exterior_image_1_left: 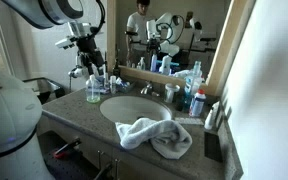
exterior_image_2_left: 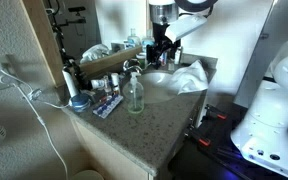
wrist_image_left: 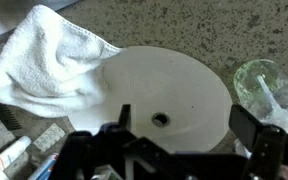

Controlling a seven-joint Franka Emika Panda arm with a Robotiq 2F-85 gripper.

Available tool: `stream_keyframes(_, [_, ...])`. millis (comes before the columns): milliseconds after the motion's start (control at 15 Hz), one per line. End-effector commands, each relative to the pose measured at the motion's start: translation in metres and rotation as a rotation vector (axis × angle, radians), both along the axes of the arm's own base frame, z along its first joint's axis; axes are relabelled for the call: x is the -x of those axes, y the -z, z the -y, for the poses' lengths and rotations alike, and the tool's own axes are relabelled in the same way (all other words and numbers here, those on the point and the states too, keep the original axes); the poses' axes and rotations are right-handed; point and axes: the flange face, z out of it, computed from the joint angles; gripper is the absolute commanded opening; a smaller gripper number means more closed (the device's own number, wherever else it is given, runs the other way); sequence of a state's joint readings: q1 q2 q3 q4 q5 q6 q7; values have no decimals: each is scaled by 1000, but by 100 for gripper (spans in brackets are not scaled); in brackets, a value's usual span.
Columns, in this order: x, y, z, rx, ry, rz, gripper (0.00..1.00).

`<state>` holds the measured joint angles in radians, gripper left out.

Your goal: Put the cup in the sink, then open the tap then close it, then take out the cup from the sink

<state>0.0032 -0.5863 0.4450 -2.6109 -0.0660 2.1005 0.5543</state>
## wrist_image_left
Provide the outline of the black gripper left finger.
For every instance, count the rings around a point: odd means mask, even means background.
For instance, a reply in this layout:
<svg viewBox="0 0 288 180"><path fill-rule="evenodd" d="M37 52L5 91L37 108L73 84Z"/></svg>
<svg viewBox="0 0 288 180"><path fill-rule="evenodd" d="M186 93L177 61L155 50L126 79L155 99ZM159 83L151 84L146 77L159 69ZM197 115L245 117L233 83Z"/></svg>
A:
<svg viewBox="0 0 288 180"><path fill-rule="evenodd" d="M131 105L124 104L122 106L118 123L122 128L130 129L131 127Z"/></svg>

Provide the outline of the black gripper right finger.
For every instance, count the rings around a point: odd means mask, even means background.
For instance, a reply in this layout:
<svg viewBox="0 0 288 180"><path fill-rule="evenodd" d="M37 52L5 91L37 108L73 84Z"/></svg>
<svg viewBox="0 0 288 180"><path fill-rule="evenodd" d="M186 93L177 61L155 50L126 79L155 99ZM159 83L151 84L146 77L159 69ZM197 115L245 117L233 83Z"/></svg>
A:
<svg viewBox="0 0 288 180"><path fill-rule="evenodd" d="M238 104L231 106L229 128L242 146L259 161L283 161L286 132L282 128L260 122Z"/></svg>

